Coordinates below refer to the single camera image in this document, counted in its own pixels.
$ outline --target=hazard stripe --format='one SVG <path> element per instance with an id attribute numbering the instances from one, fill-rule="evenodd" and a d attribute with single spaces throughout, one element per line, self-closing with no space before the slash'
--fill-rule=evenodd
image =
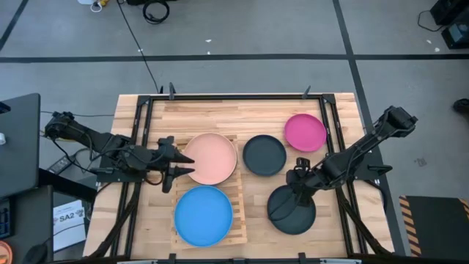
<path id="1" fill-rule="evenodd" d="M 469 203 L 464 199 L 459 199 L 459 200 L 462 203 L 462 206 L 464 210 L 466 211 L 466 216 L 468 216 L 468 220 L 469 220 Z"/>
<path id="2" fill-rule="evenodd" d="M 409 224 L 414 225 L 413 220 L 412 220 L 410 217 L 408 217 L 408 216 L 404 216 L 404 221 L 406 221 L 406 222 L 409 223 Z"/>
<path id="3" fill-rule="evenodd" d="M 407 239 L 409 240 L 410 253 L 412 257 L 420 257 L 422 251 L 418 245 L 417 230 L 415 222 L 412 218 L 412 211 L 410 209 L 410 203 L 407 197 L 401 196 L 399 198 L 399 204 L 401 205 L 402 217 L 404 218 L 404 225 L 407 231 Z"/>
<path id="4" fill-rule="evenodd" d="M 406 201 L 406 200 L 404 200 L 404 199 L 399 198 L 399 203 L 400 203 L 401 205 L 405 205 L 405 206 L 409 207 L 409 202 Z"/>
<path id="5" fill-rule="evenodd" d="M 407 238 L 409 238 L 409 241 L 412 241 L 414 243 L 417 243 L 418 244 L 418 238 L 414 235 L 411 235 L 411 234 L 407 234 Z"/>

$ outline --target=plate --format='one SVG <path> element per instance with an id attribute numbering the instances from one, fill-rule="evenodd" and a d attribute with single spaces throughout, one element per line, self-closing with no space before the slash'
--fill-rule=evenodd
<path id="1" fill-rule="evenodd" d="M 0 241 L 0 263 L 11 264 L 13 263 L 13 251 L 10 245 L 6 242 Z"/>
<path id="2" fill-rule="evenodd" d="M 298 205 L 298 196 L 289 186 L 280 186 L 269 196 L 267 215 L 274 227 L 289 234 L 308 231 L 316 219 L 316 205 L 310 200 L 308 207 Z"/>
<path id="3" fill-rule="evenodd" d="M 174 210 L 174 227 L 192 246 L 220 242 L 231 229 L 233 208 L 224 192 L 213 186 L 197 186 L 186 192 Z"/>
<path id="4" fill-rule="evenodd" d="M 215 185 L 226 180 L 235 170 L 237 154 L 233 144 L 217 133 L 203 133 L 189 141 L 184 155 L 192 158 L 193 164 L 184 164 L 195 169 L 189 177 L 197 183 Z"/>
<path id="5" fill-rule="evenodd" d="M 244 164 L 261 176 L 275 175 L 287 161 L 283 144 L 273 136 L 258 135 L 249 139 L 243 149 Z"/>
<path id="6" fill-rule="evenodd" d="M 295 149 L 310 152 L 324 145 L 326 131 L 316 117 L 310 114 L 296 114 L 285 124 L 285 138 Z"/>

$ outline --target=black floor stripe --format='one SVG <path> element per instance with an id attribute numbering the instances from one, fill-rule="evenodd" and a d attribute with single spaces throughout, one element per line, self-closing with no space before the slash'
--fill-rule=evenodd
<path id="1" fill-rule="evenodd" d="M 28 4 L 28 1 L 29 1 L 29 0 L 23 0 L 23 1 L 21 1 L 21 4 L 20 4 L 20 6 L 17 8 L 15 15 L 13 16 L 12 20 L 11 20 L 10 23 L 8 24 L 7 29 L 5 29 L 5 32 L 4 32 L 3 35 L 1 36 L 1 39 L 0 39 L 0 51 L 1 51 L 2 48 L 5 46 L 5 43 L 7 42 L 8 37 L 10 36 L 10 34 L 11 34 L 12 31 L 13 31 L 13 29 L 15 28 L 16 22 L 18 22 L 18 19 L 20 19 L 20 15 L 21 15 L 21 13 L 23 12 L 24 7 L 26 7 L 26 4 Z"/>
<path id="2" fill-rule="evenodd" d="M 355 54 L 220 54 L 220 55 L 163 55 L 145 56 L 148 62 L 192 62 L 232 60 L 447 60 L 469 59 L 469 54 L 402 54 L 402 55 L 355 55 Z M 58 57 L 0 57 L 0 63 L 68 63 L 68 62 L 143 62 L 141 56 L 58 56 Z"/>
<path id="3" fill-rule="evenodd" d="M 353 83 L 355 85 L 355 91 L 357 93 L 357 99 L 360 104 L 361 113 L 363 116 L 363 121 L 365 123 L 367 131 L 372 129 L 372 118 L 371 113 L 366 101 L 365 91 L 363 90 L 363 85 L 361 83 L 360 73 L 358 72 L 358 66 L 356 62 L 355 55 L 353 54 L 352 44 L 350 42 L 349 33 L 347 31 L 347 26 L 345 24 L 344 14 L 342 13 L 342 8 L 340 6 L 339 0 L 333 0 L 334 9 L 336 11 L 337 21 L 339 22 L 339 28 L 344 41 L 345 51 L 349 57 L 349 66 L 350 72 L 352 73 Z M 378 147 L 374 148 L 372 155 L 377 157 L 377 160 L 383 164 L 383 159 L 381 157 L 381 152 Z M 388 201 L 391 201 L 391 192 L 389 191 L 388 179 L 385 175 L 380 178 L 380 186 L 384 190 L 384 195 L 387 196 Z M 397 214 L 394 210 L 394 206 L 388 206 L 387 211 L 385 212 L 386 218 L 388 219 L 388 226 L 391 232 L 391 238 L 394 245 L 394 251 L 397 254 L 405 255 L 404 242 L 402 240 L 401 232 L 399 231 L 399 224 L 397 221 Z"/>
<path id="4" fill-rule="evenodd" d="M 370 54 L 353 57 L 357 60 L 439 60 L 469 59 L 469 54 Z"/>
<path id="5" fill-rule="evenodd" d="M 224 60 L 322 59 L 347 60 L 345 54 L 221 54 L 145 56 L 148 62 L 189 62 Z M 80 56 L 80 57 L 0 57 L 0 63 L 57 62 L 143 62 L 141 56 Z"/>

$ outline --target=pink plate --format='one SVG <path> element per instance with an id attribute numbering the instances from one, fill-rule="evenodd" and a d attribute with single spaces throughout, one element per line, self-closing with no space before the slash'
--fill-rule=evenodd
<path id="1" fill-rule="evenodd" d="M 310 114 L 296 114 L 285 124 L 285 138 L 297 150 L 315 151 L 325 142 L 325 127 Z"/>
<path id="2" fill-rule="evenodd" d="M 236 167 L 235 147 L 226 137 L 217 133 L 194 137 L 185 147 L 184 155 L 195 161 L 193 164 L 184 164 L 184 167 L 195 169 L 189 176 L 201 184 L 221 183 Z"/>

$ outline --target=magenta plate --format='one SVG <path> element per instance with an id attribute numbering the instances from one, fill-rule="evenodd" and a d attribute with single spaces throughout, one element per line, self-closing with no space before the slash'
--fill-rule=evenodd
<path id="1" fill-rule="evenodd" d="M 310 114 L 296 114 L 285 124 L 285 138 L 297 150 L 315 151 L 325 142 L 325 127 Z"/>

